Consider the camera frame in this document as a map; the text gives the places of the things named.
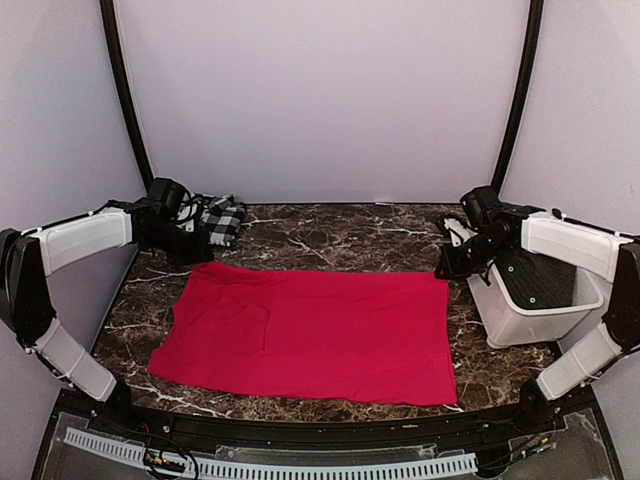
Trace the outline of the black white checkered shirt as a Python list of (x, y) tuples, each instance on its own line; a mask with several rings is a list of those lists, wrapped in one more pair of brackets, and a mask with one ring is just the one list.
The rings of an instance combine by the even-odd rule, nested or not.
[(204, 229), (210, 244), (230, 247), (245, 219), (246, 205), (237, 201), (233, 194), (196, 194), (185, 201), (182, 213), (185, 214), (182, 226), (187, 232)]

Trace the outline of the red garment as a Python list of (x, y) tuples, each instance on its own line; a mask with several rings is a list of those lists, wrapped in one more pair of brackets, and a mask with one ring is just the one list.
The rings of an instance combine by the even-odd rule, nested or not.
[(430, 273), (209, 263), (192, 272), (149, 371), (249, 396), (454, 404), (448, 299)]

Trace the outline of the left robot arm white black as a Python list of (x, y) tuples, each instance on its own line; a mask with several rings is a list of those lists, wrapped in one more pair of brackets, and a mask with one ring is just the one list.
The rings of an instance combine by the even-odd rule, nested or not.
[[(81, 280), (97, 257), (117, 249), (161, 251), (178, 265), (213, 260), (208, 235), (187, 232), (163, 214), (153, 201), (110, 201), (77, 217), (27, 230), (1, 233), (1, 319), (20, 347), (36, 356), (56, 378), (93, 400), (105, 403), (103, 421), (120, 436), (141, 427), (140, 412), (117, 397), (124, 385), (75, 338), (54, 307), (57, 294), (69, 286), (86, 292)], [(72, 279), (77, 273), (80, 280)]]

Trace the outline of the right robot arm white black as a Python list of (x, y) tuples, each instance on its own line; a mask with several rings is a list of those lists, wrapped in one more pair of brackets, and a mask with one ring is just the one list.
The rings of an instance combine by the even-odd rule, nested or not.
[(601, 319), (521, 387), (510, 424), (530, 434), (577, 387), (639, 349), (639, 240), (558, 210), (465, 200), (439, 222), (448, 236), (435, 275), (467, 281), (494, 349), (556, 341), (588, 314)]

